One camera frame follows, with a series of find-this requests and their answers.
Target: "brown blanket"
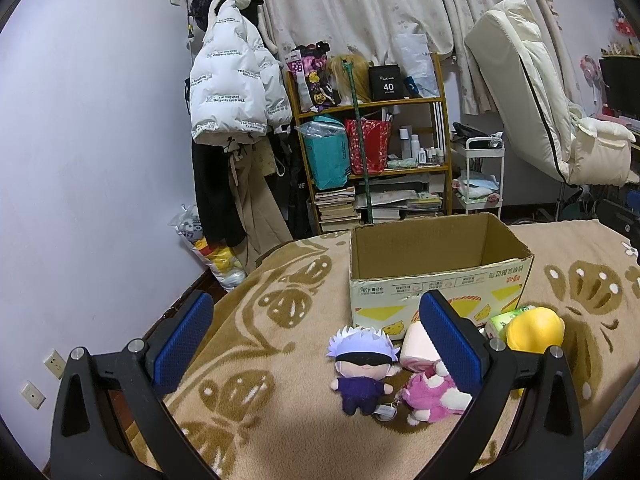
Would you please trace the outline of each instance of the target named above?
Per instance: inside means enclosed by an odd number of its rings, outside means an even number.
[[[597,221],[514,226],[535,254],[521,304],[554,308],[588,432],[638,365],[640,269],[626,241]],[[348,232],[291,243],[216,305],[202,352],[166,403],[223,478],[412,479],[458,418],[411,427],[344,415],[328,385],[329,338],[350,323]],[[402,370],[389,382],[397,391]],[[479,464],[492,461],[511,399]],[[155,465],[140,436],[134,448]]]

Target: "white bottle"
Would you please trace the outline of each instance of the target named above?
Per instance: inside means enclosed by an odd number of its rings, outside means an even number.
[[[415,160],[418,160],[419,154],[420,154],[420,140],[418,139],[417,134],[413,134],[411,136],[411,156]]]
[[[400,128],[400,148],[402,158],[411,158],[411,141],[409,140],[409,130]]]

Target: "red gift bag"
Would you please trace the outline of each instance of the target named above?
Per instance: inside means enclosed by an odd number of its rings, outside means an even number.
[[[362,120],[362,134],[364,136],[364,151],[367,155],[367,171],[380,173],[386,168],[386,154],[389,149],[389,134],[391,123],[386,121]],[[349,157],[351,171],[362,174],[362,160],[360,158],[360,142],[356,130],[356,121],[347,119],[344,125],[349,137]]]

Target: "doll with white hair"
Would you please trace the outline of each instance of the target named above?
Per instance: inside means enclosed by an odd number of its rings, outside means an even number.
[[[398,350],[388,335],[373,328],[346,326],[329,340],[327,355],[335,358],[335,369],[341,375],[330,386],[342,395],[342,410],[347,415],[354,415],[358,408],[363,415],[371,415],[378,399],[393,392],[383,379],[393,375]]]

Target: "electrical outlet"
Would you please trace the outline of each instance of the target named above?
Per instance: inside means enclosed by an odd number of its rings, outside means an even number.
[[[45,399],[45,396],[40,392],[39,389],[33,386],[33,383],[31,383],[31,381],[27,381],[24,387],[20,390],[20,393],[36,410],[39,409],[40,406],[42,406],[42,403]]]
[[[66,361],[54,350],[51,355],[45,359],[44,365],[59,379],[65,371]]]

